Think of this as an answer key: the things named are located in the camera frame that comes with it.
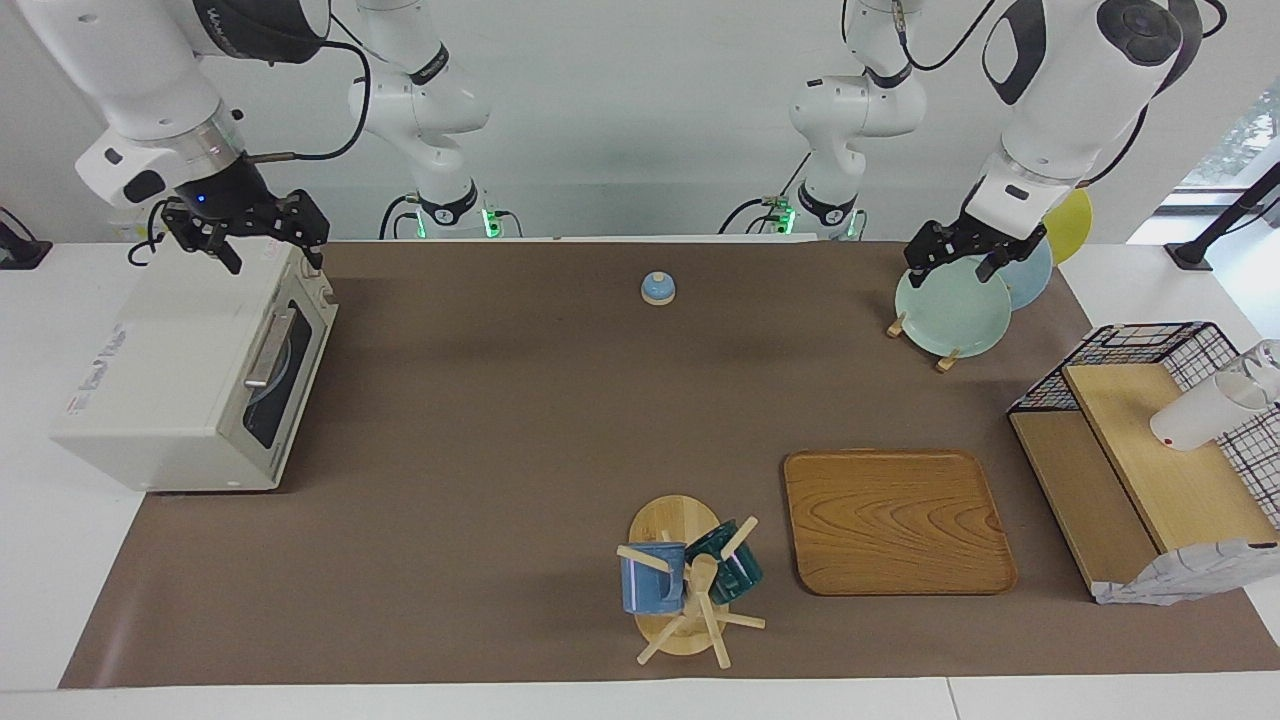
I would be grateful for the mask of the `white cup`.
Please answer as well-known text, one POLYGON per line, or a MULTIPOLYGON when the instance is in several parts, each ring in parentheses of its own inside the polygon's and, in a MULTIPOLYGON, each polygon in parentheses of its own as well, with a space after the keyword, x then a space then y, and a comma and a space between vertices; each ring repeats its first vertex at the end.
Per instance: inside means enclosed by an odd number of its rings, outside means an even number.
POLYGON ((1167 447, 1192 451, 1242 427, 1277 401, 1280 380, 1219 373, 1157 411, 1149 429, 1167 447))

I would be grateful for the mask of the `clear glass cup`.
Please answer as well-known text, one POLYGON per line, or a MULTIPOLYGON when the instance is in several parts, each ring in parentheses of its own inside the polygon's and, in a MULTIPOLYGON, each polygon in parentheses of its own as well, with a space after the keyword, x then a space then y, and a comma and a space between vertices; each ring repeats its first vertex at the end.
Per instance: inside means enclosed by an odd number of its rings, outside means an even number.
POLYGON ((1280 402, 1280 340, 1261 340, 1238 359, 1242 402, 1266 407, 1280 402))

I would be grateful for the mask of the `wooden serving tray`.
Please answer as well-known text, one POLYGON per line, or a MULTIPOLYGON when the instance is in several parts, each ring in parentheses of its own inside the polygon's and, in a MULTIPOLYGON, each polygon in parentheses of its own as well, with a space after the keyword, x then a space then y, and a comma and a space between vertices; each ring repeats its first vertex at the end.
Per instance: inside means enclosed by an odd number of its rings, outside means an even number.
POLYGON ((794 565, 812 594, 995 596, 1018 583, 986 471, 966 451, 804 450, 781 469, 794 565))

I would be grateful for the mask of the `large light blue plate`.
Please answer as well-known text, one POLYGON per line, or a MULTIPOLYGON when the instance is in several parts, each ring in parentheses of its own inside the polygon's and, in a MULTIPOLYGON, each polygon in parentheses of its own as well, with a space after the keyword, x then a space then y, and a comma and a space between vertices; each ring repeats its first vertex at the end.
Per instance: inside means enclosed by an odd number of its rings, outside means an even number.
POLYGON ((1011 261, 998 270, 1010 293, 1011 309, 1019 311, 1034 302, 1047 288, 1053 273, 1053 255, 1048 238, 1020 261, 1011 261))

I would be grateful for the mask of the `bright window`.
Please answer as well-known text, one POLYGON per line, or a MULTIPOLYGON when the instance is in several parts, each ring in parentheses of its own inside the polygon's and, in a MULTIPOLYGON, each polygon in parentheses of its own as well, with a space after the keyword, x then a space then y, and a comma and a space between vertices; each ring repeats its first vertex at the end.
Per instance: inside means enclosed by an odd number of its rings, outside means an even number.
POLYGON ((1280 76, 1276 76, 1175 186, 1157 213, 1225 209, 1279 159, 1280 76))

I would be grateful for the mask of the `brown table mat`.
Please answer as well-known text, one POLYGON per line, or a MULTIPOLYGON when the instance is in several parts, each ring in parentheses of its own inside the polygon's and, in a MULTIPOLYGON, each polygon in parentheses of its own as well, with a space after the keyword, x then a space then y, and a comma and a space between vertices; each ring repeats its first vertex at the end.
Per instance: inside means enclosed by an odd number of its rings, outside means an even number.
POLYGON ((284 479, 147 497, 61 678, 146 685, 714 676, 644 647, 614 548, 691 495, 755 516, 731 678, 1280 669, 1243 591, 1097 605, 1006 409, 1087 334, 1064 281, 947 374, 888 340, 896 243, 352 243, 284 479), (640 284, 669 273, 672 304, 640 284), (808 593, 781 465, 959 448, 1018 566, 987 597, 808 593))

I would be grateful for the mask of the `wooden two-tier shelf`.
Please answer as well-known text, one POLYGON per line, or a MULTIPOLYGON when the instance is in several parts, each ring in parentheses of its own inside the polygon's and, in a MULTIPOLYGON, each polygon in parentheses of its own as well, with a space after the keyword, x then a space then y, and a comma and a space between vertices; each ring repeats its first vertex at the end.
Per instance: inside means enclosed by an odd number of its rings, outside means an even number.
POLYGON ((1179 395, 1155 365, 1069 366, 1079 413, 1009 418, 1091 593, 1201 543, 1280 543, 1216 447, 1183 452, 1149 419, 1179 395))

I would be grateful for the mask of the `wooden mug tree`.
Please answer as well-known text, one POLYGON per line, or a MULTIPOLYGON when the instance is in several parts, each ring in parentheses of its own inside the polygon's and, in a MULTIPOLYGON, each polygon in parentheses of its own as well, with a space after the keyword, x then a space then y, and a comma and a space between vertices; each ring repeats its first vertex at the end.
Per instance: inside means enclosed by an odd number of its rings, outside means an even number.
MULTIPOLYGON (((685 548, 703 534, 726 520, 703 501, 689 495, 666 495, 649 501, 634 516, 628 538, 622 544, 649 542, 678 542, 685 548)), ((739 523, 739 533, 724 548, 727 559, 749 541, 759 520, 749 516, 739 523)), ((694 657, 712 652, 719 670, 733 666, 733 656, 724 642, 732 626, 763 630, 764 618, 742 615, 732 610, 732 603, 717 605, 710 601, 709 589, 716 579, 718 562, 710 555, 699 555, 684 569, 684 609, 671 615, 632 615, 634 624, 645 639, 645 647, 635 661, 645 667, 657 656, 694 657)))

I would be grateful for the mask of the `black table clamp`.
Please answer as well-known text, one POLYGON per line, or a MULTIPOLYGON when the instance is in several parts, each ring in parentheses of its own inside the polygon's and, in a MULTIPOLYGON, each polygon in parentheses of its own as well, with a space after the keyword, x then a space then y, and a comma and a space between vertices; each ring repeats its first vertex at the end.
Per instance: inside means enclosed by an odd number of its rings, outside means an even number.
POLYGON ((33 270, 54 242, 40 240, 13 211, 0 205, 0 270, 33 270))

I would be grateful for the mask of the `wooden plate rack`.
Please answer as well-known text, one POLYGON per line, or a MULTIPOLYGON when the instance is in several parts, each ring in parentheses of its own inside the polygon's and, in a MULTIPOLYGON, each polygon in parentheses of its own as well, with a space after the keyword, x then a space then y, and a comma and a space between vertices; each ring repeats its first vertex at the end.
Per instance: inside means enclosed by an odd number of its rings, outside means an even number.
POLYGON ((959 361, 960 347, 947 345, 938 340, 925 324, 913 320, 909 313, 899 313, 892 323, 884 329, 884 334, 891 340, 908 338, 918 348, 934 357, 934 370, 940 374, 950 372, 959 361))

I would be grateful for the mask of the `marble patterned cloth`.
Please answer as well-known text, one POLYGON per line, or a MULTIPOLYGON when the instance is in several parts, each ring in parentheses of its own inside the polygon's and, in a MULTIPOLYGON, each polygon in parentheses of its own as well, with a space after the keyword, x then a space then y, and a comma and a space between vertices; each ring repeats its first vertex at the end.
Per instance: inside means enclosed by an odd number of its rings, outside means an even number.
POLYGON ((1240 589, 1271 577, 1280 577, 1280 543, 1226 539, 1162 553, 1128 583, 1091 583, 1091 594, 1101 605, 1169 606, 1240 589))

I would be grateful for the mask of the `black angled stand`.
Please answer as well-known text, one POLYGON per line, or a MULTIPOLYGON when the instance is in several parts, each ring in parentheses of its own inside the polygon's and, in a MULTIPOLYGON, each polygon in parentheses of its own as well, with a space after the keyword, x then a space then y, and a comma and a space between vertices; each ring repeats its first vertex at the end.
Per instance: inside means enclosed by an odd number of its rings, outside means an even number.
POLYGON ((1276 160, 1239 199, 1215 218, 1194 240, 1166 243, 1165 252, 1184 272, 1212 272, 1207 252, 1216 241, 1248 227, 1244 218, 1254 220, 1280 206, 1280 160, 1276 160))

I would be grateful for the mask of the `glass oven door with handle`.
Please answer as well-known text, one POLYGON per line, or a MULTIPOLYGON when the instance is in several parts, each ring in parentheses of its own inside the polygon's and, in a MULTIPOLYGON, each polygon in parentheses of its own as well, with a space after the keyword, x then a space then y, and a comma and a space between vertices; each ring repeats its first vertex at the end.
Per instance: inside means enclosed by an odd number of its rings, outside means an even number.
POLYGON ((333 310, 333 306, 317 304, 314 292, 302 281, 284 279, 270 293, 247 346, 246 360, 232 377, 227 409, 219 421, 223 438, 230 442, 236 456, 244 462, 243 469, 227 473, 228 489, 260 491, 279 486, 332 328, 333 310), (282 314, 301 315, 310 324, 311 336, 300 374, 283 405, 250 407, 250 388, 244 386, 244 379, 253 370, 273 318, 282 314))

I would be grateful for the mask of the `blue mug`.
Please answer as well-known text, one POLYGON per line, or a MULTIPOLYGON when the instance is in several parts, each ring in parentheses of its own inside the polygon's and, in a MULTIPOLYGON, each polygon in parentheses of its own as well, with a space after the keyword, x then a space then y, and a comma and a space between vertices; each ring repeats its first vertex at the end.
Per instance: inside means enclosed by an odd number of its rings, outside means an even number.
POLYGON ((622 605, 632 615, 671 615, 684 609, 685 544, 620 544, 622 605))

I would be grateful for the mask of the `dark green mug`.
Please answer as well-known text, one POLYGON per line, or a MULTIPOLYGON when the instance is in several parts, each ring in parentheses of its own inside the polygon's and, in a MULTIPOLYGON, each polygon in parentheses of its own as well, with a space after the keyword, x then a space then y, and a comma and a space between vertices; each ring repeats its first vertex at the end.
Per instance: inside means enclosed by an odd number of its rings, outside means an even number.
POLYGON ((727 605, 740 600, 755 588, 764 577, 760 564, 746 542, 742 542, 727 559, 723 557, 724 548, 739 533, 739 523, 735 519, 726 520, 695 539, 685 550, 686 564, 692 564, 699 555, 710 555, 718 562, 716 579, 709 589, 710 601, 717 605, 727 605))

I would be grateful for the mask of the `yellow plate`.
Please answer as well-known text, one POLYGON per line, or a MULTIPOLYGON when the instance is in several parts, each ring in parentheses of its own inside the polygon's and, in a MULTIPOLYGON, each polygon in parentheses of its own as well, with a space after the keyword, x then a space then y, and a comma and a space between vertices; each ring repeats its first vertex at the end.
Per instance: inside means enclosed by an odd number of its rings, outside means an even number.
POLYGON ((1082 250, 1091 236, 1093 219, 1093 204, 1087 188, 1073 190, 1046 214, 1042 224, 1053 265, 1060 266, 1082 250))

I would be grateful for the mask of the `pale green plate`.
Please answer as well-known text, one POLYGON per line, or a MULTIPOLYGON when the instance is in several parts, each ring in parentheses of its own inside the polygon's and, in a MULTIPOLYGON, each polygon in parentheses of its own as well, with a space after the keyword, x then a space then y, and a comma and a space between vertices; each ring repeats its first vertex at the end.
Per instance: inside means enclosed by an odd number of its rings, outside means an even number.
POLYGON ((977 258, 960 258, 931 272, 915 287, 905 272, 895 291, 895 311, 909 340, 938 357, 965 359, 995 347, 1009 331, 1012 304, 997 277, 980 281, 977 258))

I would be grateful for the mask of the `white toaster oven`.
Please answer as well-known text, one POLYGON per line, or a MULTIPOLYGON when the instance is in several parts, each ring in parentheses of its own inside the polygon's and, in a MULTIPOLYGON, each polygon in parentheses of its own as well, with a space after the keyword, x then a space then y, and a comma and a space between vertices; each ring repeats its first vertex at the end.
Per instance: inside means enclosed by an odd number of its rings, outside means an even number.
POLYGON ((127 488, 250 492, 225 486, 243 469, 223 438, 232 377, 270 293, 298 274, 302 251, 270 238, 234 243, 238 275, 169 243, 141 272, 84 379, 55 418, 52 442, 127 488))

